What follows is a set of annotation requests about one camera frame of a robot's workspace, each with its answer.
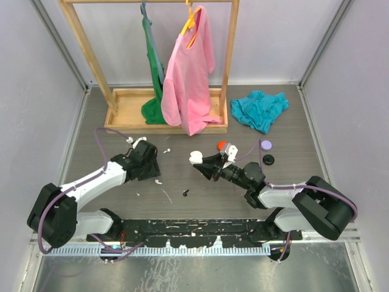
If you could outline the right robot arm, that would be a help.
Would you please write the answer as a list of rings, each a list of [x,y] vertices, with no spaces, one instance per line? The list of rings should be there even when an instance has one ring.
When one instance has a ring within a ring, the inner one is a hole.
[[[222,178],[242,189],[254,209],[273,209],[266,231],[275,240],[287,232],[313,230],[328,240],[337,240],[348,224],[357,218],[356,205],[319,176],[289,186],[266,182],[262,168],[250,162],[237,167],[226,153],[204,157],[190,154],[191,165],[210,181]]]

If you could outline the black earbud charging case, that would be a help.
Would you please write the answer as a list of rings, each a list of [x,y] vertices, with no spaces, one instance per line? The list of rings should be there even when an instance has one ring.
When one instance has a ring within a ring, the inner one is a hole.
[[[275,158],[272,155],[264,155],[263,156],[263,163],[265,165],[273,165],[275,162]]]

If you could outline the white earbud charging case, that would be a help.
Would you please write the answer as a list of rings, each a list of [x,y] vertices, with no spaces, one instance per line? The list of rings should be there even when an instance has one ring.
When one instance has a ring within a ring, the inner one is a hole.
[[[192,151],[190,153],[189,161],[192,165],[202,164],[203,163],[203,155],[200,151]]]

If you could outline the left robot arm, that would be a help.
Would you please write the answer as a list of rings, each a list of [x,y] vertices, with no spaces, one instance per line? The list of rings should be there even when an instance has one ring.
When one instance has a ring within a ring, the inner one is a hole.
[[[73,237],[89,234],[117,240],[124,230],[117,214],[107,208],[95,212],[82,212],[82,208],[110,189],[159,175],[157,147],[141,137],[127,153],[115,155],[106,165],[79,180],[62,186],[46,184],[32,207],[27,225],[53,248],[62,247]]]

